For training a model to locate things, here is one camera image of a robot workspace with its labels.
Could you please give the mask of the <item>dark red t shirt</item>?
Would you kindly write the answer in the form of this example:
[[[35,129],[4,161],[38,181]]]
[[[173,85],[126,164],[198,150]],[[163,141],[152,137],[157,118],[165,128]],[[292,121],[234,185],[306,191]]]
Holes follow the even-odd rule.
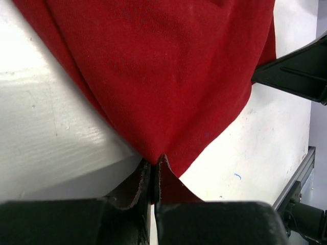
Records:
[[[15,1],[107,123],[181,176],[275,59],[274,1]]]

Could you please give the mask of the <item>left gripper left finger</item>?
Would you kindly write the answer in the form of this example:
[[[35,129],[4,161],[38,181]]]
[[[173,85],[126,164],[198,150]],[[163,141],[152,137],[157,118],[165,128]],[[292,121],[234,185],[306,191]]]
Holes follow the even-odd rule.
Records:
[[[151,166],[96,199],[1,204],[1,244],[149,244]]]

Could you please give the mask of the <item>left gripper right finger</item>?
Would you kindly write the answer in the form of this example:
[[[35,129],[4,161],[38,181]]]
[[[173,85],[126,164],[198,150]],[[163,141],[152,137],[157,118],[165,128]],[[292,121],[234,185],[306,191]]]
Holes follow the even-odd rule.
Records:
[[[205,202],[172,172],[166,155],[154,171],[159,244],[287,244],[276,211],[263,202]]]

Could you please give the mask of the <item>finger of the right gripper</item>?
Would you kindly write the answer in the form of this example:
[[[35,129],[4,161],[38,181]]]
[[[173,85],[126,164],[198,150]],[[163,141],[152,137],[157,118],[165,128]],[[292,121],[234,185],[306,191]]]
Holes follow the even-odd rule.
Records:
[[[326,105],[326,34],[256,68],[251,80]]]

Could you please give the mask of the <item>aluminium extrusion rail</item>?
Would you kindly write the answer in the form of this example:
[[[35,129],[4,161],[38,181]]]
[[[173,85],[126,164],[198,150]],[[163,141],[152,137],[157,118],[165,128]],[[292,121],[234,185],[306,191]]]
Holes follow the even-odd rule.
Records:
[[[285,209],[290,201],[301,201],[302,190],[315,166],[315,155],[316,148],[314,146],[309,146],[308,153],[300,166],[272,205],[276,211]]]

